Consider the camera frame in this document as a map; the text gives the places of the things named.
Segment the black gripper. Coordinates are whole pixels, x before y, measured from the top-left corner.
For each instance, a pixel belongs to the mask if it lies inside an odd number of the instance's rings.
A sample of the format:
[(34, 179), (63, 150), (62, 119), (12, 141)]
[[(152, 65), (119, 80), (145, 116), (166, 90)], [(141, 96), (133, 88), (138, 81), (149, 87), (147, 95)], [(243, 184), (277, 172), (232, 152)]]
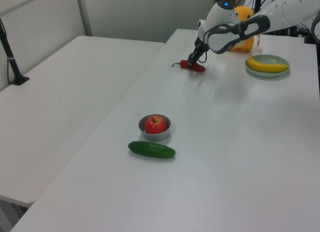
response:
[(194, 63), (197, 62), (199, 57), (209, 50), (209, 46), (205, 44), (200, 38), (197, 38), (194, 43), (194, 51), (189, 55), (187, 59), (187, 65), (192, 67)]

